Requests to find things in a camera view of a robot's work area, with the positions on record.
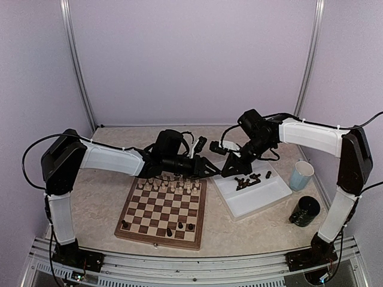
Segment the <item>white plastic tray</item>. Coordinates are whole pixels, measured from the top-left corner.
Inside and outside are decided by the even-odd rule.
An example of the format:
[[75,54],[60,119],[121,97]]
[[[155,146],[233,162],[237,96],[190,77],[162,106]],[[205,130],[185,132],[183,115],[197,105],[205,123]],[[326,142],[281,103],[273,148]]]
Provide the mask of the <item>white plastic tray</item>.
[[[244,175],[226,178],[216,175],[211,178],[218,196],[234,222],[270,208],[292,195],[292,190],[270,163],[255,161],[252,168],[251,173],[259,176],[257,179]],[[266,179],[268,171],[272,174]]]

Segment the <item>wooden chess board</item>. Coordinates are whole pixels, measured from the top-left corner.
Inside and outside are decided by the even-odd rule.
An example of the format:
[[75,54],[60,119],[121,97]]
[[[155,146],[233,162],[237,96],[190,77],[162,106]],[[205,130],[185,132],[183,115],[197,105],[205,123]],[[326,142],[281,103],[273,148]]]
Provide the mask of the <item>wooden chess board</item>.
[[[205,179],[162,175],[136,178],[128,192],[114,235],[120,239],[170,248],[199,250],[206,203]],[[121,221],[129,224],[122,229]],[[172,230],[168,237],[166,229]]]

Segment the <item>black chess rook corner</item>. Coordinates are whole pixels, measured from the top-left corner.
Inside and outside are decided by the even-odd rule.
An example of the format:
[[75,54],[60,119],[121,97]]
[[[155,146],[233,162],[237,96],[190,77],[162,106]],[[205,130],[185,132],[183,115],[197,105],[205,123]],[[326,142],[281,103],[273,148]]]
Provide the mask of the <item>black chess rook corner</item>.
[[127,230],[129,228],[129,224],[125,220],[122,220],[121,227],[122,229]]

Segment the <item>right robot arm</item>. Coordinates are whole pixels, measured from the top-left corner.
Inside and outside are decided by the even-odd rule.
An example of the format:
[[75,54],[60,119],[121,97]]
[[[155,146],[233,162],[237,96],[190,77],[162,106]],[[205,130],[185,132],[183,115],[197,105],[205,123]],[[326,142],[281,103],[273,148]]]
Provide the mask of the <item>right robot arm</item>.
[[365,125],[331,126],[289,113],[260,115],[255,109],[250,109],[238,118],[236,126],[248,140],[243,146],[237,146],[235,143],[225,144],[224,138],[219,139],[218,147],[227,154],[221,171],[223,177],[249,174],[252,163],[279,144],[311,149],[330,159],[330,170],[334,172],[331,205],[306,252],[306,260],[311,265],[321,264],[352,218],[373,169]]

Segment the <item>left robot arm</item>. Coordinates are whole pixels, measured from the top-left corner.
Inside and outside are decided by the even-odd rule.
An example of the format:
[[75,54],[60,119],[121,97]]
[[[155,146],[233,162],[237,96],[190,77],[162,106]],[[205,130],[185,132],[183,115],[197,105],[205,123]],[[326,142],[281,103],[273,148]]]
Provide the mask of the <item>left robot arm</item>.
[[82,138],[74,129],[65,130],[41,157],[46,214],[60,256],[72,266],[80,265],[84,259],[75,235],[71,204],[71,193],[82,170],[139,179],[164,172],[192,179],[210,178],[220,170],[199,155],[205,142],[205,137],[201,137],[190,146],[183,132],[165,129],[145,148],[117,147]]

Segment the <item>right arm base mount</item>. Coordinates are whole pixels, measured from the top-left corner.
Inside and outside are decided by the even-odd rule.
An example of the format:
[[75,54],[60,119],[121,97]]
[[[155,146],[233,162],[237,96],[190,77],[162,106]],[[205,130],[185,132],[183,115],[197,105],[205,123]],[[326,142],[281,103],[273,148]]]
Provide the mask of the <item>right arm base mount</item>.
[[300,251],[288,252],[285,255],[285,258],[289,271],[298,271],[327,264],[330,261],[336,261],[338,259],[338,255],[335,251],[330,251],[325,255],[314,254],[314,251],[309,248],[302,249]]

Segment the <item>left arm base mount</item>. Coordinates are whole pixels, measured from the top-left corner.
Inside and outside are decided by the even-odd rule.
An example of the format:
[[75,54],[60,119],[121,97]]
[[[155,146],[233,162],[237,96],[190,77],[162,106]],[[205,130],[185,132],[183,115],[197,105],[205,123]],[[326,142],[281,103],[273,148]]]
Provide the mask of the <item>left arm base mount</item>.
[[74,251],[61,250],[54,252],[52,260],[73,268],[100,273],[104,261],[104,254],[84,249]]

